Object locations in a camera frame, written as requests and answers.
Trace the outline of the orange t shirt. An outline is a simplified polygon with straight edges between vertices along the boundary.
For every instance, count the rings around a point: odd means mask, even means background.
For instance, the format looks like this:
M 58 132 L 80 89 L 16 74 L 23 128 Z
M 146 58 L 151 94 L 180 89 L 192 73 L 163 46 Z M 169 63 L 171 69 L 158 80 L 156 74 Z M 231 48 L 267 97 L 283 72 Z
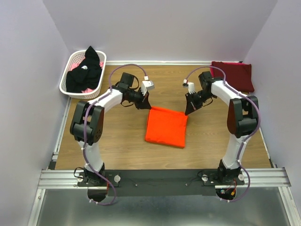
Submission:
M 187 121 L 188 116 L 183 112 L 152 107 L 147 119 L 145 141 L 184 148 Z

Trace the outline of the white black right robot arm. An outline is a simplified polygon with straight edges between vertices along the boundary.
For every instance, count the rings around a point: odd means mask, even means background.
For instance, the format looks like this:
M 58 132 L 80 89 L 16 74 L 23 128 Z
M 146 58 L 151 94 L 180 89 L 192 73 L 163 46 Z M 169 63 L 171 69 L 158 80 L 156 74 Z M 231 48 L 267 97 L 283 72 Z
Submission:
M 259 130 L 261 123 L 257 97 L 237 91 L 225 78 L 226 75 L 214 78 L 209 71 L 201 73 L 198 76 L 202 87 L 200 91 L 195 90 L 194 83 L 189 82 L 188 78 L 183 80 L 183 86 L 188 89 L 185 94 L 185 115 L 202 108 L 209 99 L 220 98 L 228 106 L 227 128 L 230 139 L 216 173 L 217 181 L 223 185 L 238 178 L 247 143 Z

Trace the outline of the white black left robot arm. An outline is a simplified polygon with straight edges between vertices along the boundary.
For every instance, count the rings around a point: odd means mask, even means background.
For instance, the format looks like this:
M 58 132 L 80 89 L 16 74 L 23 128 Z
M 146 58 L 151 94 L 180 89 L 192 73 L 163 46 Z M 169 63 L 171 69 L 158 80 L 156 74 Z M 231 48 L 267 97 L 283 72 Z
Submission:
M 103 95 L 90 101 L 79 101 L 71 121 L 70 133 L 78 142 L 85 160 L 83 173 L 77 176 L 78 185 L 103 186 L 105 166 L 99 150 L 99 140 L 103 133 L 105 113 L 116 105 L 127 101 L 136 109 L 151 109 L 149 91 L 154 89 L 153 81 L 148 76 L 137 88 L 133 88 L 136 76 L 122 73 L 121 79 Z

